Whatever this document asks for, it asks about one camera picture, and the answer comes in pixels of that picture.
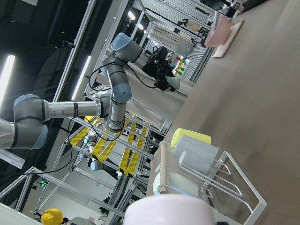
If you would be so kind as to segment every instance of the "ceiling light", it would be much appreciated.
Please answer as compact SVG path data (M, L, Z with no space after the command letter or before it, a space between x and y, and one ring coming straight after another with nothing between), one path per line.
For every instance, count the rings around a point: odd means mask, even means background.
M128 12L128 16L131 20L135 20L135 15L131 11Z
M0 107L1 107L1 103L4 98L6 87L8 85L9 76L13 69L14 61L15 61L14 55L9 55L7 57L1 77L0 77Z
M140 23L139 23L139 25L137 25L137 27L140 28L141 30L144 29L143 25L141 25Z
M88 58L86 59L86 62L85 62L85 64L84 64L84 67L83 67L83 69L82 69L82 72L81 72L81 74L80 74L80 77L79 77L79 79L78 79L77 85L76 85L76 87L75 87L74 93L73 93L73 95L72 95L72 98L71 98L72 100L74 100L75 97L76 97L76 95L77 95L77 92L78 92L79 86L80 86L80 84L81 84L81 81L83 80L83 76L84 76L84 74L85 74L85 71L86 71L86 69L87 69L88 66L89 66L90 59L91 59L91 56L88 56Z

